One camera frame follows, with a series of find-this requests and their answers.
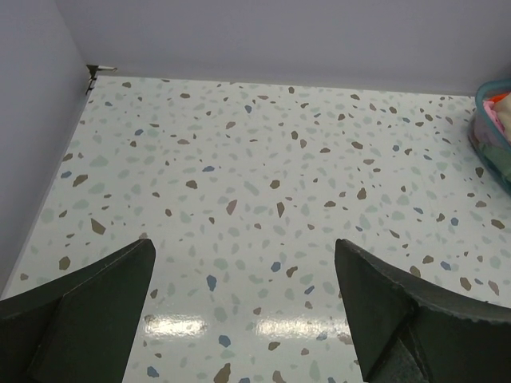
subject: dark green object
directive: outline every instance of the dark green object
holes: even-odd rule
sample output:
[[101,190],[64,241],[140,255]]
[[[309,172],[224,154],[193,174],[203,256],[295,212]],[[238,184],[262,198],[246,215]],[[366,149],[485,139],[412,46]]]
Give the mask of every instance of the dark green object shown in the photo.
[[142,239],[0,301],[0,382],[122,382],[155,254]]
[[347,240],[335,269],[364,381],[511,381],[511,309],[442,289]]

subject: terrazzo floor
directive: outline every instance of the terrazzo floor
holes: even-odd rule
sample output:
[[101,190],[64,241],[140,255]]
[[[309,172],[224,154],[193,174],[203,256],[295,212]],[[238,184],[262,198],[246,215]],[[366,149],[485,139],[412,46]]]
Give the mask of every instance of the terrazzo floor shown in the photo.
[[360,382],[348,238],[511,306],[509,197],[469,97],[100,77],[7,296],[157,250],[125,382]]

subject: pink cloth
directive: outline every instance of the pink cloth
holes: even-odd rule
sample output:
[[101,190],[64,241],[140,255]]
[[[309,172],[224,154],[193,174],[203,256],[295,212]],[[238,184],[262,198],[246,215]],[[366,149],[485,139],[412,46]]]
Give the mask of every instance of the pink cloth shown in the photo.
[[483,107],[485,108],[485,112],[488,114],[490,120],[497,126],[498,130],[504,133],[504,125],[498,119],[497,112],[493,110],[493,106],[495,103],[493,101],[483,101]]

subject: teal basket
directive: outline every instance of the teal basket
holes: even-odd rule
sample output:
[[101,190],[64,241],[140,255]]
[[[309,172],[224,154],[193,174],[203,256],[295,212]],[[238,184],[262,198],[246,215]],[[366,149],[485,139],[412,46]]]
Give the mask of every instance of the teal basket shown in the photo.
[[511,195],[511,144],[491,121],[483,101],[511,92],[511,80],[487,82],[476,93],[476,108],[469,125],[469,140],[481,162]]

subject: white wall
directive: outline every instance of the white wall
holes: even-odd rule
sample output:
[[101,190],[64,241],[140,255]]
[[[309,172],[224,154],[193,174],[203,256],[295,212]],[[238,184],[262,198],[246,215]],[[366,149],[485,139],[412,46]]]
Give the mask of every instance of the white wall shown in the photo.
[[76,127],[88,73],[54,0],[2,0],[0,50],[2,291]]
[[57,0],[119,74],[473,93],[511,74],[510,0]]

